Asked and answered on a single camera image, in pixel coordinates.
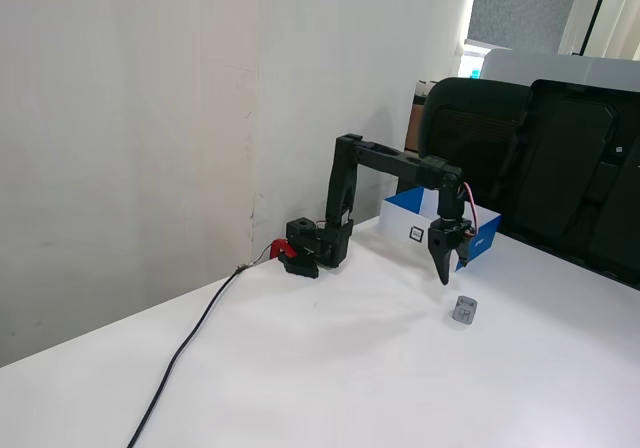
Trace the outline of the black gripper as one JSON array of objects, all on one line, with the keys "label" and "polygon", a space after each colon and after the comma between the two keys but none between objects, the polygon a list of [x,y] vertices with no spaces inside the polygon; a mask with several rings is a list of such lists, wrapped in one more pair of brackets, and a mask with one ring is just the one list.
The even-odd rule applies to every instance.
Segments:
[{"label": "black gripper", "polygon": [[449,283],[451,252],[456,249],[457,269],[466,267],[469,262],[469,249],[462,245],[473,237],[473,222],[466,218],[453,220],[438,218],[430,224],[428,249],[443,285]]}]

